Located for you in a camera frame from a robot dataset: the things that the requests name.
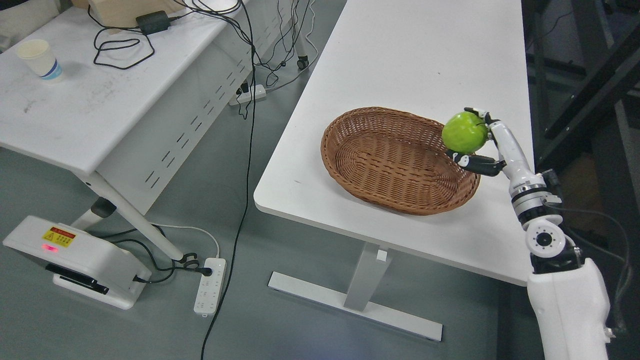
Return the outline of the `white robot base unit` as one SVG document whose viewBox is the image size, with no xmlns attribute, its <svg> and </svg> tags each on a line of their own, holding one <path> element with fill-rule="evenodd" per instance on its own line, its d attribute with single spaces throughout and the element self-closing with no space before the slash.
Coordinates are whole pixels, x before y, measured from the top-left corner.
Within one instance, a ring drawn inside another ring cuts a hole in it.
<svg viewBox="0 0 640 360">
<path fill-rule="evenodd" d="M 152 274 L 116 244 L 32 215 L 2 244 L 52 272 L 54 284 L 122 310 L 135 305 Z"/>
</svg>

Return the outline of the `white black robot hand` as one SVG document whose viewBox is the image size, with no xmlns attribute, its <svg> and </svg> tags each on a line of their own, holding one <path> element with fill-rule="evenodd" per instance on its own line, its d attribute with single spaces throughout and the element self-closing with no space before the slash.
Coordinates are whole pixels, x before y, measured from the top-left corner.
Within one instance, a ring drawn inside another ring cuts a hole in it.
<svg viewBox="0 0 640 360">
<path fill-rule="evenodd" d="M 495 177 L 505 173 L 510 181 L 510 191 L 517 192 L 521 187 L 542 187 L 542 176 L 535 174 L 528 164 L 519 142 L 511 130 L 498 119 L 493 119 L 488 111 L 475 107 L 465 107 L 464 111 L 473 112 L 486 124 L 488 141 L 493 141 L 498 151 L 498 159 L 477 155 L 475 152 L 464 154 L 446 148 L 446 155 L 462 169 L 471 173 Z"/>
</svg>

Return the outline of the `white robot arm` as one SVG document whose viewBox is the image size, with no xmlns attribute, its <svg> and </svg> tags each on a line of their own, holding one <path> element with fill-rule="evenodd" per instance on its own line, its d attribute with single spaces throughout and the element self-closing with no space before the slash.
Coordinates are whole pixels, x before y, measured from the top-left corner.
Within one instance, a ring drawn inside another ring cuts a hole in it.
<svg viewBox="0 0 640 360">
<path fill-rule="evenodd" d="M 525 231 L 534 268 L 526 290 L 547 360 L 606 360 L 610 300 L 601 272 L 560 227 L 559 203 L 541 175 L 509 174 L 512 207 Z"/>
</svg>

